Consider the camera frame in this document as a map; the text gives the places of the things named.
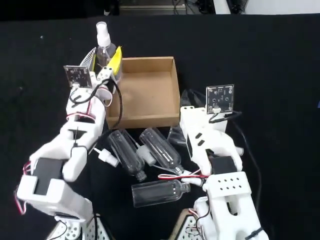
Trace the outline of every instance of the black background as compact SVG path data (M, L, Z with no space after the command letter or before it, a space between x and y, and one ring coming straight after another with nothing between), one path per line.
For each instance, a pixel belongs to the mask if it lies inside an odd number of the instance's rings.
M0 23L1 239L44 239L53 217L30 206L19 216L13 190L28 157L65 122L69 94L63 65L96 45L98 21L125 57L174 56L182 91L235 84L234 109L262 172L261 222L276 239L316 239L319 217L320 15L102 17ZM131 130L138 136L140 129ZM228 125L236 145L241 137ZM196 169L178 149L186 169ZM242 158L253 196L257 175ZM92 185L89 186L88 171ZM146 168L148 180L157 169ZM183 208L204 193L192 186L173 203L134 209L121 167L93 153L72 187L93 204L116 239L164 239Z

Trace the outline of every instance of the black cable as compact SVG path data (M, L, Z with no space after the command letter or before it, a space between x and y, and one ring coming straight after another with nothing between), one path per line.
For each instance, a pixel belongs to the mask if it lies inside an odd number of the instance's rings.
M241 114L242 114L241 111L233 111L232 114L229 114L228 116L225 116L223 118L219 118L219 119L216 119L216 120L213 120L213 118L216 116L216 115L213 115L209 119L209 123L210 124L215 124L215 123L220 123L220 122L227 121L227 120L233 120L233 119L239 117Z
M214 119L216 116L218 116L218 113L214 113L214 114L212 115L212 117L210 117L209 123L211 123L211 122L212 122L212 119Z
M259 168L257 161L251 151L251 148L249 146L249 143L247 141L247 138L246 138L244 132L242 131L242 129L239 127L239 125L235 121L232 121L232 123L235 126L235 129L241 134L243 141L244 141L244 144L245 144L245 147L246 147L246 150L248 151L249 156L253 162L253 165L256 168L256 172L258 175L258 189L257 189L257 193L256 193L256 198L255 198L255 211L256 211L257 216L259 217L259 207L260 207L260 198L261 198L261 190L262 190L262 176L261 176L260 168Z
M194 15L196 14L195 11L190 7L189 1L185 0L185 11L186 12L187 12L187 8L189 8Z
M202 238L202 240L204 240L204 236L203 236L203 232L201 232L201 231L199 230L199 228L198 228L198 222L199 222L199 220L200 220L200 219L203 219L203 218L205 218L206 216L208 216L208 215L210 214L210 211L211 211L210 201L209 201L208 206L209 206L208 212L207 212L205 215L200 216L200 217L198 217L198 218L195 220L195 227L196 227L196 230L198 231L199 236Z
M121 121L121 119L122 119L122 116L123 116L123 101L122 101L122 95L121 95L121 91L120 91L118 85L117 85L115 82L114 82L114 86L115 86L115 89L116 89L116 91L117 91L117 93L118 93L118 95L119 95L120 113L119 113L118 120L116 121L116 123L115 123L110 129L104 131L104 132L93 142L93 144L91 145L91 147L88 149L88 152L89 152L89 153L92 151L92 149L95 147L95 145L97 144L97 142L98 142L100 139L104 138L105 136L108 136L108 135L112 132L112 130L115 129L115 128L119 125L119 123L120 123L120 121Z
M185 6L185 15L188 15L188 8L187 8L188 2L187 0L184 0L184 6Z
M245 239L245 240L252 239L252 238L256 237L262 230L263 230L263 228L262 228L262 226L261 226L261 227L258 228L257 230L253 231L249 236L246 236L244 239Z
M177 10L177 6L178 4L181 2L181 0L178 0L175 4L175 1L177 0L172 0L172 5L173 5L173 13L176 14L176 15L179 15L179 12Z
M50 238L50 239L48 239L48 240L58 239L58 238L62 237L62 236L66 233L66 231L68 230L67 224L65 224L65 223L64 223L63 221L61 221L61 220L59 220L59 222L62 223L63 225L65 225L65 230L64 230L64 232L63 232L62 234L60 234L59 236L55 236L55 237Z
M82 100L82 101L77 101L77 100L75 100L75 99L72 99L71 96L72 96L73 93L77 90L77 89L76 89L76 90L74 90L74 92L72 92L72 93L70 94L69 100L70 100L73 104L77 104L77 105L78 105L78 104L84 104L84 103L90 101L90 100L96 95L96 93L97 93L97 91L98 91L98 88L100 88L100 86L102 86L103 84L107 83L108 81L113 81L114 84L116 85L116 82L115 82L113 79L106 79L106 80L102 81L101 83L99 83L99 84L93 89L93 91L91 92L90 96L89 96L87 99Z

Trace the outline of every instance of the open cardboard box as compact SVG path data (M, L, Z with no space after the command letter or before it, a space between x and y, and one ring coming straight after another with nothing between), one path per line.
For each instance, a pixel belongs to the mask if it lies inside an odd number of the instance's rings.
M168 57L133 57L122 61L123 115L118 128L176 126L180 119L180 93L175 60ZM106 110L109 127L119 117L117 93Z

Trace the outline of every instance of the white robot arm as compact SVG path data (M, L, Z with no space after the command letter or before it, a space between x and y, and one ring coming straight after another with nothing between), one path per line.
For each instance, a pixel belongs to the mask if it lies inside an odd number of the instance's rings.
M214 113L207 114L205 107L184 106L180 112L180 127L190 158L203 175L209 176L202 186L207 196L196 200L193 207L199 216L196 227L203 229L203 238L268 240L257 216L246 173L242 171L239 151L225 133L227 121L210 123ZM224 117L225 113L218 113L214 119ZM192 178L182 181L197 184Z
M100 74L103 78L97 80L90 72L91 87L72 85L66 106L67 122L52 141L30 156L31 174L22 176L16 192L20 200L78 229L75 236L79 236L81 228L84 233L94 213L91 201L75 193L68 182L78 178L87 163L88 151L102 134L104 101L110 100L112 93L101 83L110 79L115 82L111 68L105 67Z

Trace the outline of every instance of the plastic bottle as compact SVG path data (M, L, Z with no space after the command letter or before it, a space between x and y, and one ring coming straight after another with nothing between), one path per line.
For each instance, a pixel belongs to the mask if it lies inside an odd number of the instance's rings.
M163 168L172 169L178 175L183 173L184 168L181 166L179 153L158 129L147 128L141 133L139 138Z
M104 21L100 21L96 24L96 32L98 47L95 50L96 64L94 66L94 71L98 74L103 67L107 66L111 58L115 55L117 47L111 42L108 27ZM121 76L122 67L120 66L120 70L115 76L116 81L119 81Z
M142 182L147 178L143 171L145 162L136 154L136 148L127 134L125 130L116 130L109 135L108 140L124 170L129 175L135 176L139 182Z
M190 185L174 179L135 184L131 186L131 190L133 206L140 208L177 201L183 193L190 192Z

